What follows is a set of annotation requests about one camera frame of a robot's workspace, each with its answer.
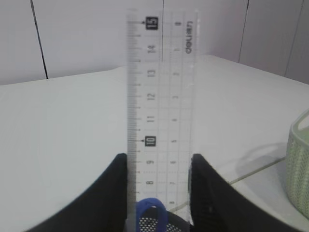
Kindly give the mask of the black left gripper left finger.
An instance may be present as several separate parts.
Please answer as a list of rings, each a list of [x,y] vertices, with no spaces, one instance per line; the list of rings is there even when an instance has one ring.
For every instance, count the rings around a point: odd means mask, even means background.
[[[127,219],[127,156],[118,154],[78,198],[32,232],[122,232]]]

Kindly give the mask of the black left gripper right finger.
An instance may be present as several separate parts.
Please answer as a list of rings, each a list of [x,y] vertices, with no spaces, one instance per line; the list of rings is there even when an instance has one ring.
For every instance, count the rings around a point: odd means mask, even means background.
[[[295,232],[227,183],[201,154],[191,159],[192,232]]]

